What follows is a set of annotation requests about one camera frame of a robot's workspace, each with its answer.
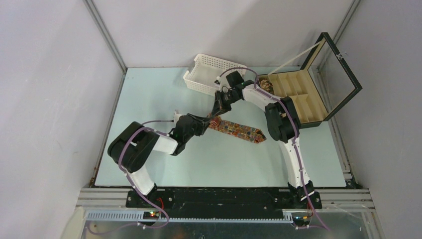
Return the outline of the white perforated plastic basket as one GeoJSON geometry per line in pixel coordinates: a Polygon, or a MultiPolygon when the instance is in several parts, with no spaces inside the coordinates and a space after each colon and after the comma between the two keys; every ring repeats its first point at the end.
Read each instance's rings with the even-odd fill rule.
{"type": "Polygon", "coordinates": [[[233,71],[238,71],[241,76],[246,73],[246,66],[217,57],[197,54],[193,64],[188,68],[183,76],[187,88],[213,96],[217,87],[214,84],[217,76],[222,78],[224,85],[228,85],[227,80],[221,74],[227,75],[233,71]]]}

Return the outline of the colourful patterned tie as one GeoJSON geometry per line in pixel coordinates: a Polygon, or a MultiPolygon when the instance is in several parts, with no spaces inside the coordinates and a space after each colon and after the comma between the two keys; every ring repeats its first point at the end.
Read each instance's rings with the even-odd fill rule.
{"type": "Polygon", "coordinates": [[[220,116],[211,119],[209,128],[255,144],[262,143],[267,139],[260,129],[223,120],[220,116]]]}

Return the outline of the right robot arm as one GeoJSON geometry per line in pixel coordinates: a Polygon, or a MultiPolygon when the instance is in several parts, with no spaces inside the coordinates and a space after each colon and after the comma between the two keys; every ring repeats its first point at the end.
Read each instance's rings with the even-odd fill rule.
{"type": "Polygon", "coordinates": [[[304,207],[314,193],[302,159],[300,150],[299,120],[295,105],[290,97],[276,97],[257,85],[257,80],[245,81],[238,71],[227,70],[227,85],[221,85],[215,92],[211,117],[231,110],[231,105],[239,100],[252,103],[265,115],[267,130],[277,141],[288,170],[289,200],[295,208],[304,207]]]}

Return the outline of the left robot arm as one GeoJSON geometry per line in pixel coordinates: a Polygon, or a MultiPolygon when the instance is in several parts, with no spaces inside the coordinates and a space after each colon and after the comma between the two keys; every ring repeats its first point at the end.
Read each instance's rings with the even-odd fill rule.
{"type": "Polygon", "coordinates": [[[107,154],[125,174],[131,186],[138,191],[138,201],[145,207],[152,207],[157,202],[156,184],[151,179],[146,161],[154,151],[177,156],[185,150],[186,144],[194,136],[202,136],[208,128],[211,118],[193,114],[182,115],[174,112],[169,120],[174,127],[169,133],[132,122],[108,147],[107,154]]]}

